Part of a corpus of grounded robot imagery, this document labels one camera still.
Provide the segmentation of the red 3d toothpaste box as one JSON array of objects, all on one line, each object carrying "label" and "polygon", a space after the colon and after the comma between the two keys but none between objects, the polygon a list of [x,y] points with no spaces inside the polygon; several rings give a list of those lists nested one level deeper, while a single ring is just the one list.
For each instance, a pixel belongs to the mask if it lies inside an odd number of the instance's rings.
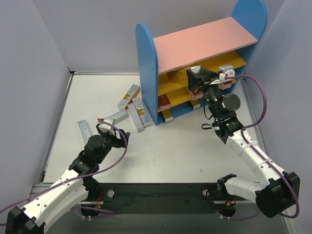
[{"label": "red 3d toothpaste box", "polygon": [[225,89],[228,89],[230,88],[232,85],[232,81],[231,80],[228,80],[226,82],[223,82],[223,83],[220,83],[218,84],[218,87],[220,90],[225,90]]},{"label": "red 3d toothpaste box", "polygon": [[171,102],[166,94],[163,94],[158,97],[158,107],[160,111],[170,109]]},{"label": "red 3d toothpaste box", "polygon": [[203,98],[203,93],[202,91],[200,91],[199,93],[197,93],[197,90],[190,90],[189,91],[190,95],[191,95],[191,99],[192,100],[198,100],[200,98]]}]

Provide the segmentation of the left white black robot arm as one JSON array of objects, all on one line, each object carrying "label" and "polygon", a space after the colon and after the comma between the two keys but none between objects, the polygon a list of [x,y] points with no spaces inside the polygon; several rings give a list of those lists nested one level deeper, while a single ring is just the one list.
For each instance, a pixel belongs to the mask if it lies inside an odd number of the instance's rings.
[{"label": "left white black robot arm", "polygon": [[5,233],[45,234],[76,204],[96,199],[99,188],[93,176],[112,148],[127,148],[129,137],[130,133],[122,129],[89,137],[78,157],[46,192],[9,211]]}]

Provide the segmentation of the silver RO toothpaste box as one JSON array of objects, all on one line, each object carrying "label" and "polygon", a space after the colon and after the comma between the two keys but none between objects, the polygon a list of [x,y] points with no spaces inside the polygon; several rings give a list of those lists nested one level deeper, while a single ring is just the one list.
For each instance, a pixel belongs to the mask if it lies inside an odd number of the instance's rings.
[{"label": "silver RO toothpaste box", "polygon": [[190,103],[192,105],[193,110],[200,109],[201,103],[199,100],[191,100]]}]

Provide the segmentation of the black toothpaste box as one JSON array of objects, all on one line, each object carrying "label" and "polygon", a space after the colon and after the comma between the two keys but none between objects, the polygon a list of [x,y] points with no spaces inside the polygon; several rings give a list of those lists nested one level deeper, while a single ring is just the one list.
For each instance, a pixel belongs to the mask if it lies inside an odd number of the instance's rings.
[{"label": "black toothpaste box", "polygon": [[167,110],[163,110],[161,112],[162,116],[163,116],[163,120],[164,120],[164,123],[169,123],[169,122],[172,122],[174,117],[170,111],[170,109],[167,109]]}]

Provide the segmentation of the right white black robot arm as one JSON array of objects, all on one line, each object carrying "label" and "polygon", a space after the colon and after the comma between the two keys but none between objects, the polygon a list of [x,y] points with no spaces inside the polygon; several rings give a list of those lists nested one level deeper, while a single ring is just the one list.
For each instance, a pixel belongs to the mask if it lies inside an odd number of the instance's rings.
[{"label": "right white black robot arm", "polygon": [[222,217],[232,219],[235,214],[234,198],[240,197],[255,203],[266,217],[283,215],[291,206],[295,206],[295,213],[287,218],[298,217],[299,176],[294,172],[287,173],[260,149],[247,129],[258,125],[261,120],[244,126],[236,115],[241,104],[239,97],[233,93],[223,94],[219,88],[220,84],[240,76],[235,75],[230,65],[220,66],[217,72],[195,66],[187,69],[186,74],[189,89],[203,93],[204,103],[208,105],[214,119],[207,128],[214,130],[222,142],[242,158],[258,179],[258,182],[249,182],[234,174],[219,179],[216,193],[227,202],[216,205],[216,212]]}]

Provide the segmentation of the orange white RO toothpaste box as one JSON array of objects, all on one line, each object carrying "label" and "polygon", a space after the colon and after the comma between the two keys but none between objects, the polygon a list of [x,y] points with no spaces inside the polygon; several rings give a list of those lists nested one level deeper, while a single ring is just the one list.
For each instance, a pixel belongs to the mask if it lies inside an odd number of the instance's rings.
[{"label": "orange white RO toothpaste box", "polygon": [[128,104],[132,102],[132,99],[135,98],[140,92],[140,86],[132,84],[129,90],[126,92],[125,96],[117,105],[119,110],[127,109]]}]

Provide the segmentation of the red 3D toothpaste box top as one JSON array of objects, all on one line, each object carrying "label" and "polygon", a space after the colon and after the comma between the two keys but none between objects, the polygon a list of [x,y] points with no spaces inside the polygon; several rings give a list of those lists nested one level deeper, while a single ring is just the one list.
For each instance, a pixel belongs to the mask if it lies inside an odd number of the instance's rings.
[{"label": "red 3D toothpaste box top", "polygon": [[163,94],[158,97],[158,107],[160,111],[170,109],[171,102],[166,94]]}]

